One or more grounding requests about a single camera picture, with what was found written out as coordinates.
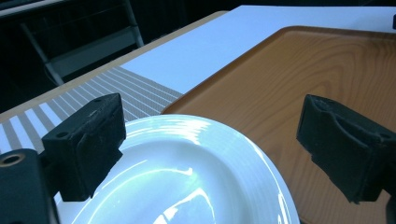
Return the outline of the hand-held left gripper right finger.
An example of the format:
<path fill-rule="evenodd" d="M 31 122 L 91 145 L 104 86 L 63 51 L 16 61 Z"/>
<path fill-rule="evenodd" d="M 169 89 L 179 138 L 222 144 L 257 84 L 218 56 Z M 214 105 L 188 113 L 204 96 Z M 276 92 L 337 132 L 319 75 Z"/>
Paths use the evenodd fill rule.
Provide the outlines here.
<path fill-rule="evenodd" d="M 308 94 L 296 138 L 351 203 L 390 195 L 387 224 L 396 224 L 396 133 L 328 98 Z"/>

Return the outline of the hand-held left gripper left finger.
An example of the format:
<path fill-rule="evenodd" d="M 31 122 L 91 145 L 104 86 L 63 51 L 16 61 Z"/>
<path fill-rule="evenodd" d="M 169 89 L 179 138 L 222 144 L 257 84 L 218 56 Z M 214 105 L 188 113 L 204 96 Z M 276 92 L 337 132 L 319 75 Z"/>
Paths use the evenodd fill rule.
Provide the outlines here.
<path fill-rule="evenodd" d="M 40 153 L 0 155 L 0 224 L 59 224 L 54 196 L 91 198 L 122 157 L 126 138 L 121 96 L 98 97 L 42 137 Z"/>

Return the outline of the white ceramic plate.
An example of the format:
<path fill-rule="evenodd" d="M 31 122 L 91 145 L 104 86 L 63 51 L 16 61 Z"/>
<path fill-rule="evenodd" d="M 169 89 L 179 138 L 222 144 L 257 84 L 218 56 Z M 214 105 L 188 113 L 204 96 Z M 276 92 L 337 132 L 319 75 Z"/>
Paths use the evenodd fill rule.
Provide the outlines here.
<path fill-rule="evenodd" d="M 235 129 L 182 115 L 126 129 L 123 156 L 94 196 L 57 202 L 62 224 L 300 224 L 279 171 Z"/>

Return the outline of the grey striped placemat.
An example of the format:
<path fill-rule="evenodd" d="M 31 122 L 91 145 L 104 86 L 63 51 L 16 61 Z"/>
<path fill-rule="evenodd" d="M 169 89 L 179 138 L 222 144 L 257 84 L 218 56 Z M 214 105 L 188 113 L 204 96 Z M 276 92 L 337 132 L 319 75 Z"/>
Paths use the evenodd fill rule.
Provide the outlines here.
<path fill-rule="evenodd" d="M 126 122 L 160 114 L 181 96 L 121 67 L 111 68 L 83 84 L 0 122 L 0 154 L 13 149 L 43 150 L 41 138 L 89 101 L 110 93 L 121 95 Z"/>

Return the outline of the brown wooden tray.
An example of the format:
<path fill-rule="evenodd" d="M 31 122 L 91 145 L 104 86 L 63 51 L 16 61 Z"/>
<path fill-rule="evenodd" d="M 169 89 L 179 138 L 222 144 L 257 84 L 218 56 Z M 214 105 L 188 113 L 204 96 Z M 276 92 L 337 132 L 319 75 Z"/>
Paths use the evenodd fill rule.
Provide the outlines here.
<path fill-rule="evenodd" d="M 227 124 L 283 176 L 305 224 L 385 224 L 389 199 L 349 203 L 296 139 L 304 98 L 333 99 L 396 132 L 396 34 L 283 28 L 166 108 Z"/>

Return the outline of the grey metal chair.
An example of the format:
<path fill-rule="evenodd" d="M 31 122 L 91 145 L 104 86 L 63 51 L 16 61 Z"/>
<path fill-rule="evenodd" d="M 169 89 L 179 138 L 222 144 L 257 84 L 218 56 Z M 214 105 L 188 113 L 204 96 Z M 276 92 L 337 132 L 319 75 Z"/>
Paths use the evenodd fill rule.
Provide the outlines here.
<path fill-rule="evenodd" d="M 144 45 L 130 0 L 44 0 L 20 24 L 56 85 L 112 55 Z"/>

